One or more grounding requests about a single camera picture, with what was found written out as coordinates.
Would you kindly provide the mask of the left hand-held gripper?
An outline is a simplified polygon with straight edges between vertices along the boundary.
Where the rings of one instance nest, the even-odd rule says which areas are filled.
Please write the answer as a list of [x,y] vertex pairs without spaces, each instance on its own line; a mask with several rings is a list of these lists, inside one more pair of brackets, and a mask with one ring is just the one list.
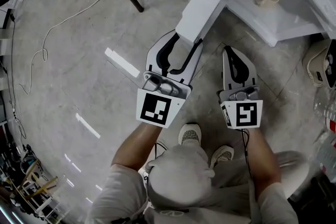
[[143,74],[145,83],[138,89],[136,101],[136,119],[141,122],[169,127],[192,92],[189,84],[203,51],[203,40],[194,44],[181,69],[168,72],[171,66],[169,55],[179,38],[172,30],[148,51]]

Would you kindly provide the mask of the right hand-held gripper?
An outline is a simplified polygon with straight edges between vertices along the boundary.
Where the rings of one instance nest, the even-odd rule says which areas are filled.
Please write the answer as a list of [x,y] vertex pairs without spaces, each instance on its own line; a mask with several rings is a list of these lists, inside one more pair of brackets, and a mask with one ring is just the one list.
[[260,127],[263,100],[258,96],[259,86],[232,89],[232,83],[241,86],[256,84],[256,68],[245,54],[225,46],[223,50],[224,90],[217,93],[219,104],[229,129]]

